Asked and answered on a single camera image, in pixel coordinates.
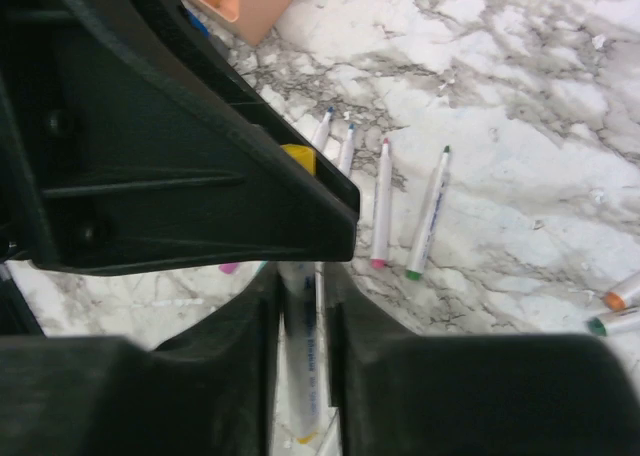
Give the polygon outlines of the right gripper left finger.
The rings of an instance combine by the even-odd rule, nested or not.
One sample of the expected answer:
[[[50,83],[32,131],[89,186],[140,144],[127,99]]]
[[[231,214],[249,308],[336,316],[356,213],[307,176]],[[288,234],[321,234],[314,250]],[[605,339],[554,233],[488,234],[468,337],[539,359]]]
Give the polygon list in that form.
[[[116,336],[48,337],[1,274],[5,455],[266,455],[280,279],[237,296],[152,351]]]

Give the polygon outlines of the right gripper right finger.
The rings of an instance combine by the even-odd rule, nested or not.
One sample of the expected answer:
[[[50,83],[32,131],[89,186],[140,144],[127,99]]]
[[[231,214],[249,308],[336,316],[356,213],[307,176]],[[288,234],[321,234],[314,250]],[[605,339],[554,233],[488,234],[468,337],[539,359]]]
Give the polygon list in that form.
[[[585,335],[421,336],[324,268],[331,402],[346,455],[635,455],[639,401]]]

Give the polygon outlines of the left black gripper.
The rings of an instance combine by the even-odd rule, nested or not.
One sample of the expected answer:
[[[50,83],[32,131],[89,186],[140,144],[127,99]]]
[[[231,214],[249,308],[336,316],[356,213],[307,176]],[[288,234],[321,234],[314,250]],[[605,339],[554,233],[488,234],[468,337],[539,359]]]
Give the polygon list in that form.
[[[55,108],[55,0],[1,0],[1,260],[55,259],[42,193]]]

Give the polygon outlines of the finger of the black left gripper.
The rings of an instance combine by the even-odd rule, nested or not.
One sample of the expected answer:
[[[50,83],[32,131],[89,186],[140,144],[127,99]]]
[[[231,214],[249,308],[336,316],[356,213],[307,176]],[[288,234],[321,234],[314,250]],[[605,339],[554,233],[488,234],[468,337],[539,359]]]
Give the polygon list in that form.
[[[54,57],[79,122],[38,184],[39,267],[111,276],[231,261],[346,262],[358,189],[196,29],[180,0],[58,0]]]

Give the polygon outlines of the magenta pen cap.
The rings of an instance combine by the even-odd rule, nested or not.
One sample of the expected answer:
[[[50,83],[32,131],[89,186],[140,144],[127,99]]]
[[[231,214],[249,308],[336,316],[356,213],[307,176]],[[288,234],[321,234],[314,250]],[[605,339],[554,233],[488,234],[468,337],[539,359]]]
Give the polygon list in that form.
[[[219,269],[225,274],[233,274],[238,268],[238,266],[239,266],[239,263],[237,262],[226,263],[226,264],[221,264],[219,266]]]

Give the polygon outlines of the pink marker pen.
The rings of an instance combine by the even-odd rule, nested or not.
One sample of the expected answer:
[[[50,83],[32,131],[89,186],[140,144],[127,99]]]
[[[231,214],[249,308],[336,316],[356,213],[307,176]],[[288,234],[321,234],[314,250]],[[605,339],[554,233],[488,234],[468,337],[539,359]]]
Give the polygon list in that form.
[[[374,217],[371,239],[371,266],[381,269],[386,265],[389,253],[389,233],[391,219],[392,158],[388,138],[382,143],[379,158]]]

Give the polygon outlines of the yellow marker pen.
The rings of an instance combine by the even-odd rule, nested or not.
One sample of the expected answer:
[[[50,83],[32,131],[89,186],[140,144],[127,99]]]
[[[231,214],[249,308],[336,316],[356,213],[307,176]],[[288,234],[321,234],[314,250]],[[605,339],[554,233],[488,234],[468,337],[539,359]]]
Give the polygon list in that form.
[[[320,419],[315,264],[280,262],[290,428],[305,444]]]

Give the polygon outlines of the cyan marker pen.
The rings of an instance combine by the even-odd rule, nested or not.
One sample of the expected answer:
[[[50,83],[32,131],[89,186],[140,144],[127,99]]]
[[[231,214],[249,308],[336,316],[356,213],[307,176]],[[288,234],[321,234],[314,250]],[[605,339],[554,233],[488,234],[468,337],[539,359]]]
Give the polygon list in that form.
[[[329,107],[311,138],[311,144],[318,152],[322,152],[326,146],[333,114],[334,108]]]

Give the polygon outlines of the light blue marker pen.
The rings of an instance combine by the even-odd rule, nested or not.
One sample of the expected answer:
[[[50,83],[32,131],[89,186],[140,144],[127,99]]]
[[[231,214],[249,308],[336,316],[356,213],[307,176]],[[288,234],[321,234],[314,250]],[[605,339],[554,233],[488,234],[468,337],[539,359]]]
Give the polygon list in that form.
[[[355,150],[355,124],[351,123],[348,127],[346,138],[342,143],[339,159],[338,159],[338,169],[345,176],[349,176],[351,173],[354,150]]]

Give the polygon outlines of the dark green marker pen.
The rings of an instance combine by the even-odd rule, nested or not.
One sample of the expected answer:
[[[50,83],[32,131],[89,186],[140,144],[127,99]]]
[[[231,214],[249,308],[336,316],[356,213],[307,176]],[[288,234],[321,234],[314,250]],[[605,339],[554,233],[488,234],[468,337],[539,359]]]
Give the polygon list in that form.
[[[639,307],[631,307],[598,315],[586,322],[587,329],[596,336],[608,337],[639,330]]]

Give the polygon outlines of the brown marker pen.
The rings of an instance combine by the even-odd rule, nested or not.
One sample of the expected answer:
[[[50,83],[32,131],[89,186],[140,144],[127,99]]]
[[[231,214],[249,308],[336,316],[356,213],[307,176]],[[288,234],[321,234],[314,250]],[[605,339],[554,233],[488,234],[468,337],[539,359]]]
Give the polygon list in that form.
[[[637,272],[611,288],[603,297],[604,304],[613,311],[622,311],[639,303],[640,273]]]

